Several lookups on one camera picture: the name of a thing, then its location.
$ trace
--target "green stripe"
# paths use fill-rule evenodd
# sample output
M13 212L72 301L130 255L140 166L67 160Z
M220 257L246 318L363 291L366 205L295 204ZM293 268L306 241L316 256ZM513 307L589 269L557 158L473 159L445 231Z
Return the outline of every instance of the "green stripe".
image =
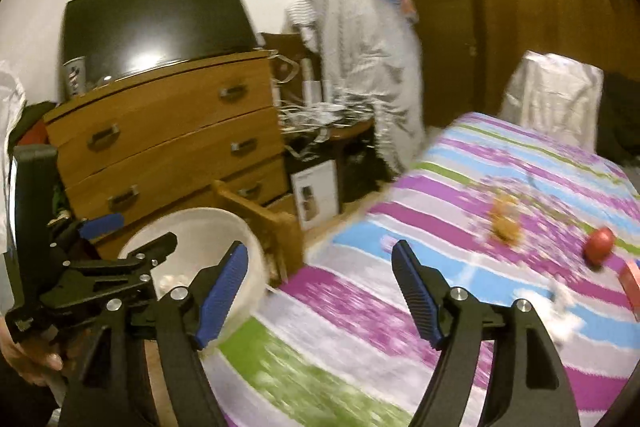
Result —
M474 131L480 134L486 134L487 136L491 136L493 138L496 138L498 140L502 140L505 141L507 143L511 143L514 145L519 145L520 147L526 147L527 149L531 149L534 151L538 151L538 152L542 152L543 154L546 154L547 156L550 156L551 158L554 158L558 161L564 162L564 163L568 163L569 165L574 166L575 168L581 169L585 172L590 172L591 174L593 174L594 176L597 176L598 178L604 178L606 180L609 180L611 183L613 183L614 185L620 185L622 183L622 180L620 180L619 177L614 176L613 174L607 174L605 172L597 172L594 171L590 166L587 165L582 165L580 163L577 163L575 161L573 161L571 158L567 158L565 156L561 156L559 154L556 154L554 152L551 152L547 149L545 149L544 147L538 147L537 145L531 145L528 143L522 143L519 142L517 140L512 140L511 138L507 138L506 136L502 136L500 134L491 132L491 131L487 131L485 129L480 129L478 127L473 127L472 125L468 125L468 124L460 124L459 127L463 127L465 129L468 129L470 131Z
M411 421L399 407L312 365L253 317L220 351L262 397L307 427L405 427Z
M461 183L463 185L474 183L474 181L471 178L468 178L465 175L460 174L459 172L452 171L450 169L444 168L443 166L437 165L432 162L418 163L416 165L416 168L423 169L425 171L436 172L436 174L439 174L440 176L444 176L445 178ZM576 219L575 222L586 233L591 233L595 230L594 227L592 227L591 225L588 225L587 223L584 223L583 221ZM616 238L616 246L623 248L624 250L628 251L628 253L630 254L640 256L639 247L636 247L635 245L630 245L629 243L620 239L619 237Z

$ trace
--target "television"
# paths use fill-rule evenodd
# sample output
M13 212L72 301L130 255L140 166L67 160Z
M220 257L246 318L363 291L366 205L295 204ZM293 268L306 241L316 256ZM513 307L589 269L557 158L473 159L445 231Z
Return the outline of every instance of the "television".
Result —
M160 66L256 46L241 0L72 0L62 75L69 94L82 94Z

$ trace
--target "white bucket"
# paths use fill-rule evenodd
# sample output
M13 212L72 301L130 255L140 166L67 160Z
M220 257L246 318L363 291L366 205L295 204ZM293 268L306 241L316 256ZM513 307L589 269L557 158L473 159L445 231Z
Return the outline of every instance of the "white bucket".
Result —
M130 251L167 232L175 233L178 246L164 263L151 270L158 298L170 289L160 287L163 279L164 283L173 279L174 286L188 285L199 270L218 264L231 243L241 241L246 246L249 268L231 305L219 340L228 337L257 310L264 296L267 272L260 242L236 214L220 208L188 208L146 225L129 239L118 257L126 257Z

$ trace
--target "striped cloth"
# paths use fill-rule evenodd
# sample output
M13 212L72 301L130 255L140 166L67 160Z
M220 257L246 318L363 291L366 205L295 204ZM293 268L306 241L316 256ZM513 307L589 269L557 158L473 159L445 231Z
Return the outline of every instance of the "striped cloth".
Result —
M533 195L516 249L487 233L489 188ZM481 114L446 129L388 201L337 234L203 365L230 425L405 426L438 353L418 337L390 266L407 239L423 264L482 301L547 295L564 276L584 325L560 356L583 426L610 407L640 358L640 327L617 270L639 253L638 194L617 166ZM587 233L617 241L607 266L585 270ZM483 343L463 418L478 424L492 356Z

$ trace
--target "colorful bedspread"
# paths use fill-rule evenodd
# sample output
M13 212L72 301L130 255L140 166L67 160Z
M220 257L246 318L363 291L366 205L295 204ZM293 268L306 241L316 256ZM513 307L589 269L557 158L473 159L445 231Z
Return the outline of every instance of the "colorful bedspread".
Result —
M492 187L530 201L517 248L496 243ZM230 425L405 426L438 360L418 337L390 266L407 239L423 264L477 298L510 305L572 289L582 328L561 347L583 426L612 404L640 358L640 326L616 272L640 250L638 194L613 164L481 114L446 129L387 200L324 245L204 366ZM616 237L607 267L584 267L590 230ZM463 425L477 425L491 363L483 344Z

